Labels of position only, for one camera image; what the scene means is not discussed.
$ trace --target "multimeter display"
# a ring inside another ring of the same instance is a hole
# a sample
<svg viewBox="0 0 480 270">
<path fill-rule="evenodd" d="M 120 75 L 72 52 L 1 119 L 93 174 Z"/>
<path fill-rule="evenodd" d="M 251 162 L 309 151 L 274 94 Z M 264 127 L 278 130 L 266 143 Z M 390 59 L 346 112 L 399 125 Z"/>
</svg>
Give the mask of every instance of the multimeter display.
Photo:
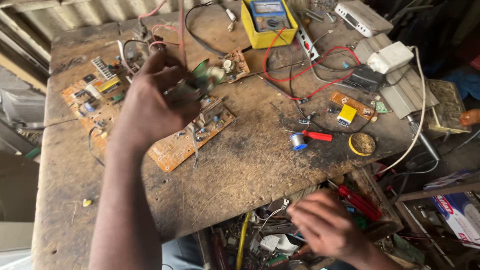
<svg viewBox="0 0 480 270">
<path fill-rule="evenodd" d="M 250 1 L 250 9 L 257 32 L 278 31 L 283 27 L 290 28 L 282 1 L 253 0 Z"/>
</svg>

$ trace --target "blue solder spool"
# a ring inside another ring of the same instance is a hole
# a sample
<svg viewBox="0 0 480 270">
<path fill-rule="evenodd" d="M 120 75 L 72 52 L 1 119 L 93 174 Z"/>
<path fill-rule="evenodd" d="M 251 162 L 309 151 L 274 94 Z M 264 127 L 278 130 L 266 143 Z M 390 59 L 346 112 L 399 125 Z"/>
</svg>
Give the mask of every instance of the blue solder spool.
<svg viewBox="0 0 480 270">
<path fill-rule="evenodd" d="M 290 142 L 293 145 L 293 150 L 298 151 L 300 149 L 304 149 L 308 145 L 305 143 L 305 140 L 303 139 L 303 134 L 302 133 L 295 133 L 290 136 Z"/>
</svg>

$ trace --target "red screwdriver handle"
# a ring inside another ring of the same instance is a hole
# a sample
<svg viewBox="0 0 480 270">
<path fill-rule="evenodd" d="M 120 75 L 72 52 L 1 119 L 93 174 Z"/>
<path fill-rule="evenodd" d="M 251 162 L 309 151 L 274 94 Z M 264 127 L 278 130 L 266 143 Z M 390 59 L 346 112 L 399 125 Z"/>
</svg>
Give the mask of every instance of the red screwdriver handle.
<svg viewBox="0 0 480 270">
<path fill-rule="evenodd" d="M 375 221 L 382 216 L 382 213 L 377 208 L 363 199 L 360 195 L 351 192 L 346 185 L 341 184 L 337 189 L 337 193 L 340 196 L 345 197 L 353 206 L 362 211 L 362 213 L 372 221 Z"/>
<path fill-rule="evenodd" d="M 319 132 L 311 132 L 311 131 L 302 131 L 304 137 L 309 137 L 316 140 L 323 140 L 323 141 L 331 141 L 332 136 L 330 134 L 324 134 Z"/>
</svg>

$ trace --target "screwdriver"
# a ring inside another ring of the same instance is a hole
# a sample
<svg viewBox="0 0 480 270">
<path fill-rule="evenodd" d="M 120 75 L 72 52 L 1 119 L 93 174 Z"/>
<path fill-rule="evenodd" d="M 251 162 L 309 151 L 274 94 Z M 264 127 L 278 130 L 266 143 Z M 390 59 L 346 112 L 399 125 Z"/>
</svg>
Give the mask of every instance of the screwdriver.
<svg viewBox="0 0 480 270">
<path fill-rule="evenodd" d="M 270 80 L 268 79 L 264 79 L 262 76 L 260 75 L 257 75 L 260 79 L 262 79 L 268 86 L 270 86 L 271 88 L 277 90 L 280 94 L 284 95 L 286 98 L 288 99 L 292 99 L 293 97 L 289 94 L 287 94 L 285 91 L 283 91 L 282 89 L 280 89 L 278 86 L 274 85 L 272 82 L 270 82 Z"/>
<path fill-rule="evenodd" d="M 345 197 L 353 206 L 362 211 L 362 213 L 364 213 L 369 219 L 375 221 L 380 218 L 382 213 L 377 208 L 368 203 L 360 195 L 349 190 L 346 185 L 341 184 L 340 186 L 338 186 L 332 181 L 328 181 L 330 182 L 330 184 L 336 187 L 336 192 L 338 193 L 338 195 Z"/>
<path fill-rule="evenodd" d="M 288 131 L 288 132 L 293 132 L 293 133 L 300 133 L 300 132 L 297 132 L 297 131 L 293 131 L 293 130 L 285 130 L 285 131 Z M 332 136 L 330 134 L 325 134 L 325 133 L 320 133 L 320 132 L 312 132 L 312 131 L 306 131 L 306 130 L 303 130 L 301 132 L 303 134 L 304 137 L 308 137 L 308 138 L 312 138 L 312 139 L 315 139 L 315 140 L 323 140 L 323 141 L 332 141 Z"/>
</svg>

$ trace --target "wooden workbench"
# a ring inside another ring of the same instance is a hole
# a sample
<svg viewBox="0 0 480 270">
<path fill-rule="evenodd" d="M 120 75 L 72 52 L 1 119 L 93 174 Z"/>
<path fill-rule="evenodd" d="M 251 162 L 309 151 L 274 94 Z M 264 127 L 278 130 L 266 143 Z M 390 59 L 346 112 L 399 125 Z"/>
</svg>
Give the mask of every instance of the wooden workbench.
<svg viewBox="0 0 480 270">
<path fill-rule="evenodd" d="M 240 17 L 240 2 L 228 6 Z M 155 23 L 178 26 L 177 13 L 147 18 L 150 27 Z M 233 32 L 227 31 L 229 20 L 217 6 L 196 9 L 189 15 L 189 26 L 199 37 L 224 52 L 247 47 L 249 41 L 238 22 Z M 90 60 L 101 56 L 112 62 L 117 56 L 116 40 L 131 38 L 130 29 L 136 21 L 110 23 L 64 33 L 52 45 L 52 62 L 48 95 L 40 177 L 36 203 L 33 240 L 35 269 L 86 269 L 90 241 L 95 225 L 103 167 L 87 151 L 87 131 L 63 102 L 59 92 L 94 71 Z M 327 30 L 335 31 L 318 42 L 321 52 L 333 46 L 344 46 L 362 39 L 347 30 L 342 21 L 335 25 L 313 22 L 309 29 L 314 38 Z M 157 34 L 175 42 L 176 34 L 159 29 Z M 194 68 L 206 58 L 216 59 L 185 34 L 188 67 Z M 376 141 L 377 149 L 369 157 L 354 154 L 348 147 L 348 135 L 334 135 L 331 142 L 308 141 L 302 151 L 292 151 L 284 130 L 301 130 L 300 115 L 295 104 L 266 86 L 255 73 L 261 71 L 265 50 L 250 50 L 245 58 L 251 76 L 234 84 L 217 86 L 212 95 L 226 97 L 225 106 L 237 116 L 200 149 L 197 169 L 194 157 L 184 161 L 173 172 L 165 173 L 146 156 L 143 180 L 147 200 L 163 241 L 195 232 L 201 228 L 244 213 L 272 200 L 291 194 L 327 178 L 352 171 L 375 160 L 405 150 L 412 135 L 408 124 L 393 113 L 381 114 L 364 131 Z M 298 46 L 293 46 L 296 59 L 302 58 Z M 277 65 L 291 62 L 288 47 L 271 49 Z M 347 53 L 327 57 L 325 65 L 341 68 Z M 342 74 L 319 72 L 323 78 Z M 288 73 L 271 74 L 285 78 Z M 288 82 L 276 83 L 288 89 Z M 310 71 L 292 81 L 296 96 L 305 96 L 324 85 Z M 317 111 L 317 123 L 331 130 L 354 131 L 365 124 L 356 117 L 354 123 L 342 129 L 333 115 L 323 112 L 331 106 L 328 97 L 340 90 L 369 105 L 371 96 L 339 86 L 318 92 L 311 101 L 302 104 L 306 114 Z M 92 199 L 84 208 L 81 201 Z"/>
</svg>

